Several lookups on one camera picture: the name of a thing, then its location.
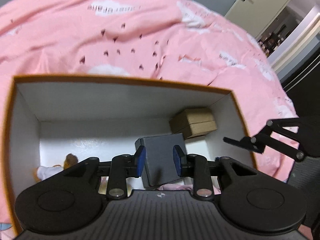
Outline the orange cardboard storage box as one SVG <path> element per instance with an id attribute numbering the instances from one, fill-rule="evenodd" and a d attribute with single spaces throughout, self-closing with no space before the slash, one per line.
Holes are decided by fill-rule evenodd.
<path id="1" fill-rule="evenodd" d="M 140 137 L 171 132 L 169 121 L 187 108 L 211 109 L 217 130 L 186 142 L 188 153 L 222 155 L 256 167 L 252 153 L 223 142 L 249 134 L 235 94 L 228 89 L 115 76 L 26 75 L 11 80 L 4 109 L 4 190 L 16 234 L 17 196 L 34 183 L 33 169 L 72 153 L 102 161 L 133 153 Z"/>

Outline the dark grey small box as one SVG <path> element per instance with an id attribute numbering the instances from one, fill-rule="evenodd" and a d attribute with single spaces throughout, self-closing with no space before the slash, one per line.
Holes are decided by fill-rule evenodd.
<path id="1" fill-rule="evenodd" d="M 173 149 L 178 145 L 186 151 L 183 135 L 169 134 L 154 137 L 139 138 L 135 147 L 144 146 L 146 158 L 141 175 L 143 186 L 146 189 L 154 189 L 164 184 L 175 183 L 180 180 L 177 175 Z"/>

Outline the pink printed bed quilt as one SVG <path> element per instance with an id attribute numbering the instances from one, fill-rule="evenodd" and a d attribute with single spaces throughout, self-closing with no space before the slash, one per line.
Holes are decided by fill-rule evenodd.
<path id="1" fill-rule="evenodd" d="M 100 74 L 230 89 L 256 134 L 296 111 L 256 39 L 192 0 L 13 0 L 1 7 L 1 112 L 15 75 Z"/>

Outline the brown kraft small box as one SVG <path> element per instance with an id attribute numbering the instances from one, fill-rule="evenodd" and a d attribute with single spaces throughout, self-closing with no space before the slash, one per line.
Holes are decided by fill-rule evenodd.
<path id="1" fill-rule="evenodd" d="M 173 134 L 181 133 L 184 139 L 201 137 L 217 130 L 217 124 L 209 108 L 189 108 L 173 116 L 169 121 Z"/>

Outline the brown plush sailor doll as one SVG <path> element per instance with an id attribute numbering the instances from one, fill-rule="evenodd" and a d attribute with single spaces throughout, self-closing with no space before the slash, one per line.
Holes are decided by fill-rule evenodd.
<path id="1" fill-rule="evenodd" d="M 35 182 L 38 183 L 45 179 L 48 179 L 56 175 L 57 173 L 62 172 L 63 170 L 66 170 L 71 166 L 76 165 L 77 163 L 78 163 L 77 156 L 69 153 L 68 155 L 66 155 L 65 161 L 62 166 L 61 165 L 54 165 L 52 167 L 39 166 L 35 168 L 35 170 L 33 171 Z"/>

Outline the pink satin pouch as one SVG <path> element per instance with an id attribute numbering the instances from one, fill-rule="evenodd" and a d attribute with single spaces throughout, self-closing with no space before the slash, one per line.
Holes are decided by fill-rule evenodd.
<path id="1" fill-rule="evenodd" d="M 190 191 L 193 192 L 193 186 L 191 184 L 188 185 L 180 185 L 180 184 L 164 184 L 161 185 L 157 190 L 159 191 Z"/>

